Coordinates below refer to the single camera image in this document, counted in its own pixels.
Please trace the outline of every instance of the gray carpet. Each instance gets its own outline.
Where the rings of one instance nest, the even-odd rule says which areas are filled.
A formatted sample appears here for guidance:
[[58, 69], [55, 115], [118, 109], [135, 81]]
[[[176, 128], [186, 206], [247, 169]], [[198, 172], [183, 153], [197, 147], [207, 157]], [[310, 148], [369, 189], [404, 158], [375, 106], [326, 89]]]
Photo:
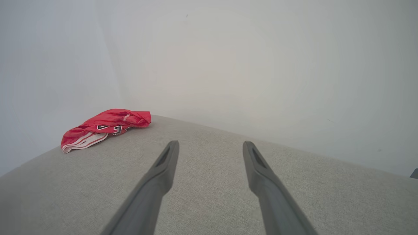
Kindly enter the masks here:
[[99, 234], [170, 140], [180, 154], [156, 235], [265, 233], [245, 140], [320, 234], [417, 234], [416, 179], [160, 116], [88, 149], [53, 149], [1, 177], [0, 233]]

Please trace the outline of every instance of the gray textured surface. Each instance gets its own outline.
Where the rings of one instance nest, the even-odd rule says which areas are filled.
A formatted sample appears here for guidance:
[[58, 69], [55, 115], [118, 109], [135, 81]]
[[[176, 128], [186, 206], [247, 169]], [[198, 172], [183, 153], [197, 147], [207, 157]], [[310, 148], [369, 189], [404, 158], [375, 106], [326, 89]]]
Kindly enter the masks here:
[[174, 185], [156, 235], [264, 234], [242, 143], [253, 141], [320, 234], [416, 234], [418, 180], [153, 116], [88, 149], [53, 149], [0, 178], [1, 234], [99, 234], [170, 140]]

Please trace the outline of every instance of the wall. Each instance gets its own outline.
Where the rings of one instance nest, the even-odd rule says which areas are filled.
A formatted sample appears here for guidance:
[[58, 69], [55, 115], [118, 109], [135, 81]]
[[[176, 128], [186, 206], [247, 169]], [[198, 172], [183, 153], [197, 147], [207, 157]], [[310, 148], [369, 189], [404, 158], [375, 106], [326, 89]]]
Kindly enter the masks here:
[[416, 1], [97, 1], [130, 108], [408, 176]]
[[0, 3], [0, 176], [123, 107], [93, 1]]

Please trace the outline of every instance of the crumpled red clothing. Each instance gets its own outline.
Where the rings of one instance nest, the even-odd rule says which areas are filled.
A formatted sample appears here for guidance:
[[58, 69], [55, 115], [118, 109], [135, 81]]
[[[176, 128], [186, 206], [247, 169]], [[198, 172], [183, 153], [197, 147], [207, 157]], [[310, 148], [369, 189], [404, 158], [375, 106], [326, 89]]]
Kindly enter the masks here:
[[61, 148], [64, 153], [73, 149], [88, 148], [103, 141], [109, 134], [121, 135], [128, 128], [144, 128], [149, 126], [150, 123], [151, 114], [148, 111], [110, 109], [65, 132], [62, 137]]

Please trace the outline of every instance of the red jersey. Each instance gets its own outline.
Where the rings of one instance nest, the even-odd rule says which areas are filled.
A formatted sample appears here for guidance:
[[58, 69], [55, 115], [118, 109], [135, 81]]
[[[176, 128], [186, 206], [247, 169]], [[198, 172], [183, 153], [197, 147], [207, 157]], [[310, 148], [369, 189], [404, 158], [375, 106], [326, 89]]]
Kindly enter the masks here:
[[148, 111], [110, 109], [67, 131], [62, 137], [61, 148], [64, 153], [72, 149], [88, 148], [106, 139], [109, 134], [121, 135], [128, 128], [144, 128], [150, 123], [151, 114]]

